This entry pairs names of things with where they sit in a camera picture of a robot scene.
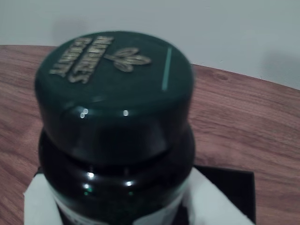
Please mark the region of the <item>gripper white left finger black-taped tip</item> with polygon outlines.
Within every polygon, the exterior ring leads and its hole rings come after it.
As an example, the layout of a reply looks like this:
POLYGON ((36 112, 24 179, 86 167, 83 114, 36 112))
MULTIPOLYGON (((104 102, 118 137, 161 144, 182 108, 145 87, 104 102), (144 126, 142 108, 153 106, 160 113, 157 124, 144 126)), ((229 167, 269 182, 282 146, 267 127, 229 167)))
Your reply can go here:
POLYGON ((37 174, 24 192, 25 225, 60 225, 61 218, 45 176, 37 174))

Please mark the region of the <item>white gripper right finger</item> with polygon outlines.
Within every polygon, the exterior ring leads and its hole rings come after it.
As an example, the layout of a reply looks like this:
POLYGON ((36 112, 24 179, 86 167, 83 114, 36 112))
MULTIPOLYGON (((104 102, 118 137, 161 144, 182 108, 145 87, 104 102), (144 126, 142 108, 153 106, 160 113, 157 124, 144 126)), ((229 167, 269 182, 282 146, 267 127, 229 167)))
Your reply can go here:
POLYGON ((253 224, 216 185, 195 168, 187 180, 184 206, 190 225, 253 224))

